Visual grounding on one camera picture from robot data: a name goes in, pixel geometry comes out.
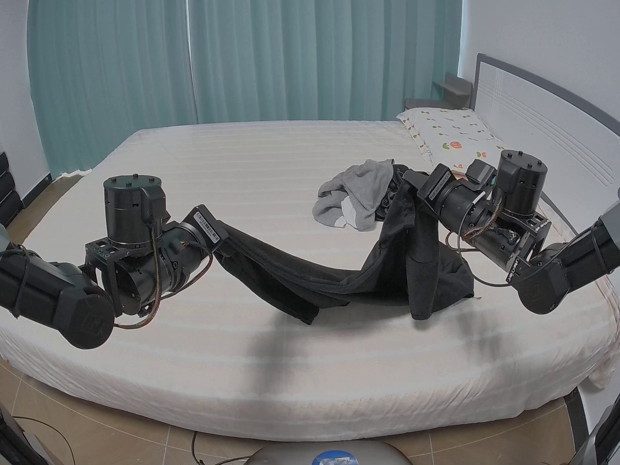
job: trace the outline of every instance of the blue sticker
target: blue sticker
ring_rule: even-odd
[[[318,455],[312,465],[360,465],[351,453],[345,451],[325,451]]]

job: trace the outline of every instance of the pillow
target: pillow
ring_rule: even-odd
[[[500,153],[505,150],[500,139],[469,108],[410,108],[397,118],[405,124],[433,169],[444,164],[453,172],[465,174],[477,158],[497,167]]]

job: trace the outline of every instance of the gray towel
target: gray towel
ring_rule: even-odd
[[[351,224],[360,231],[368,229],[392,180],[393,163],[366,160],[324,183],[312,210],[315,220],[335,228]]]

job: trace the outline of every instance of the fitted sheet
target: fitted sheet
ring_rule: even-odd
[[[147,129],[80,180],[28,238],[45,260],[82,263],[105,235],[102,182],[157,175],[181,220],[204,203],[219,219],[304,259],[360,268],[368,232],[313,220],[321,183],[367,158],[428,170],[399,121],[279,121]],[[554,216],[548,243],[570,231]],[[440,229],[441,238],[445,229]],[[472,268],[505,274],[479,253]],[[518,415],[616,360],[617,298],[606,280],[536,315],[512,288],[414,321],[408,307],[349,305],[305,325],[256,297],[218,263],[137,331],[81,351],[57,332],[0,312],[0,355],[79,398],[222,435],[274,440],[375,437]],[[135,322],[135,317],[121,319]]]

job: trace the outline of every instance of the teal curtain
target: teal curtain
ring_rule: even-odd
[[[461,0],[189,0],[198,121],[394,119],[456,73]]]
[[[52,176],[135,131],[197,122],[185,0],[30,0],[28,69]]]

